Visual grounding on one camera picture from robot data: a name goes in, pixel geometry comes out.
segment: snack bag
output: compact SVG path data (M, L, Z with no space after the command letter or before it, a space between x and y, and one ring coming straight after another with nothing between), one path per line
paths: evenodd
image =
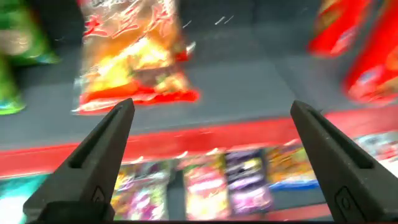
M170 180L170 173L170 161L122 165L114 190L120 192L148 184L167 184Z
M166 220L170 172L170 161L122 165L111 199L115 220Z
M231 206L237 215L264 211L272 205L271 193L262 180L250 185L231 192Z
M6 61L0 56L0 115L17 113L25 108L21 94Z
M315 23L315 37L309 51L336 57L353 43L367 14L370 0L323 0Z
M228 176L228 182L231 182L250 175L261 174L262 171L262 160L257 157L239 163L227 162L226 175Z
M149 184L113 195L115 220L167 220L166 185Z
M14 65L58 62L24 0L0 2L0 50Z
M86 31L79 114L109 111L117 102L195 101L176 64L184 54L174 0L81 0Z
M231 214L228 190L221 169L208 164L183 170L188 220L222 220Z
M344 82L359 103L384 106L398 97L398 1L386 1L382 14Z
M269 148L266 149L266 157L271 189L311 189L319 186L302 146Z
M231 207L235 215L263 212L272 205L264 175L261 151L230 152L225 155Z

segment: red shelf edge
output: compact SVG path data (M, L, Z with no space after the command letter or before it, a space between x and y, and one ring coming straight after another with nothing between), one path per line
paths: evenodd
M398 106L339 111L325 116L348 136L398 130ZM161 131L130 136L124 162L144 162L299 142L290 118ZM0 151L0 178L54 171L78 143Z

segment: chip bag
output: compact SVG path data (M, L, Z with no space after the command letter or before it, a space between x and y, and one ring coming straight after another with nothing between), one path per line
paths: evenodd
M83 69L76 112L109 111L117 102L195 101L176 64L187 54L174 0L82 0Z
M23 0L0 2L0 50L14 65L58 62Z
M312 189L318 181L302 146L281 146L266 149L270 189Z
M5 59L0 57L0 115L13 114L25 108Z

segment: red snack bag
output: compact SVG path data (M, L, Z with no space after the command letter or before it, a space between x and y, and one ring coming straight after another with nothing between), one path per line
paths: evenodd
M231 215L228 189L221 169L206 164L184 168L188 220L224 220Z
M109 111L117 102L195 101L176 65L187 54L174 0L81 0L86 31L79 114Z
M398 1L388 1L345 80L355 101L385 105L398 96Z
M351 45L364 20L370 0L323 0L309 51L335 57Z

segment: snack display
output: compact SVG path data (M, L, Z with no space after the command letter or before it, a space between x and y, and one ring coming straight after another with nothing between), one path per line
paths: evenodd
M222 220L230 214L228 190L221 167L211 164L184 168L188 220Z
M79 114L135 104L195 101L176 64L186 55L174 0L80 1L86 18Z
M281 146L266 149L268 178L271 189L307 189L318 187L305 149Z
M360 103L384 106L398 97L398 1L386 1L364 50L344 82L346 94Z
M335 57L352 44L363 23L370 0L323 0L309 51Z
M267 210L272 204L260 150L225 155L231 207L235 215Z
M0 51L14 65L58 62L24 0L0 2Z
M0 56L0 115L17 113L25 108L14 77Z

